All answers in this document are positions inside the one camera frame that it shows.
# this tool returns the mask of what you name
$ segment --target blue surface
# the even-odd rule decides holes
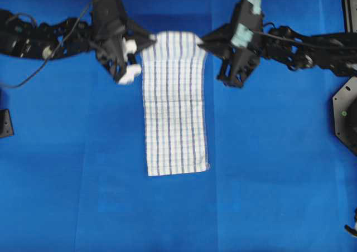
[[[88,0],[0,0],[39,22]],[[239,0],[123,0],[152,32],[203,35]],[[266,21],[343,31],[341,0],[263,0]],[[16,83],[38,61],[0,56]],[[330,98],[346,81],[264,61],[243,90],[205,72],[212,169],[147,177],[141,78],[116,86],[83,54],[5,91],[16,136],[0,141],[0,251],[355,251],[356,158],[334,137]]]

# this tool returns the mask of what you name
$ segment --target white towel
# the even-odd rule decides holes
[[[201,40],[161,32],[142,51],[146,158],[149,176],[206,171],[208,164]]]

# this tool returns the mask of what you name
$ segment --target metal bracket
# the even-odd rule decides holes
[[[357,32],[357,0],[342,0],[346,32]]]
[[[9,110],[0,110],[0,138],[13,136],[13,127]]]
[[[357,98],[357,77],[352,77],[337,92],[332,101],[335,117],[335,134],[357,156],[357,143],[351,139],[351,129],[347,127],[347,110]]]

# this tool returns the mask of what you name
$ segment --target cloth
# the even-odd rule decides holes
[[[206,171],[204,63],[200,39],[162,32],[142,52],[146,158],[149,176]]]

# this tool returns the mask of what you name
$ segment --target towel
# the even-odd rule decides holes
[[[161,32],[141,53],[149,176],[206,171],[206,52],[189,32]]]

